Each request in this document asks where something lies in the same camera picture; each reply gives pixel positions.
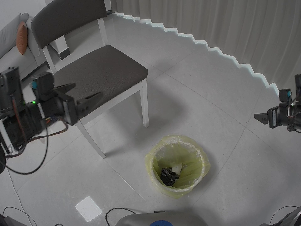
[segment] white square paper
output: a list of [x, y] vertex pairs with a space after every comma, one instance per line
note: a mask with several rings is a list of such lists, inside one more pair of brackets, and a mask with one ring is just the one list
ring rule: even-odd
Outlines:
[[86, 197], [75, 207], [87, 222], [90, 222], [102, 213], [102, 210], [93, 202], [90, 196]]

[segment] crumpled black trash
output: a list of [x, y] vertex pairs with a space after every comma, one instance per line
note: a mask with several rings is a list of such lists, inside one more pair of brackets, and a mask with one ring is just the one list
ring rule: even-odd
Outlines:
[[172, 168], [162, 168], [160, 179], [166, 186], [172, 186], [175, 183], [175, 180], [179, 178], [179, 175], [172, 171]]

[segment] sofa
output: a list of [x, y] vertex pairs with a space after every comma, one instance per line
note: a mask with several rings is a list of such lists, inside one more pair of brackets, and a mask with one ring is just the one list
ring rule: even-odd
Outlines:
[[[20, 54], [16, 46], [17, 30], [15, 26], [18, 21], [19, 23], [24, 21], [27, 25], [28, 42], [23, 55]], [[38, 47], [31, 31], [31, 18], [28, 13], [19, 14], [0, 31], [0, 72], [8, 67], [19, 67], [20, 79], [22, 80], [36, 68], [45, 64], [48, 65], [45, 55]]]

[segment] light under curtain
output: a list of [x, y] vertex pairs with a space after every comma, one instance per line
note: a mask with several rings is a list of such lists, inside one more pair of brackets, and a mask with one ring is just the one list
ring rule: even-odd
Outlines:
[[301, 73], [301, 0], [111, 0], [112, 11], [207, 41], [268, 83], [295, 89]]

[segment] blue circular logo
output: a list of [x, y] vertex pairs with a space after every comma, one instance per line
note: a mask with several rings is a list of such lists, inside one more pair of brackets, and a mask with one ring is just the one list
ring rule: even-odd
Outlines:
[[159, 221], [153, 222], [150, 226], [173, 226], [173, 225], [168, 221], [159, 220]]

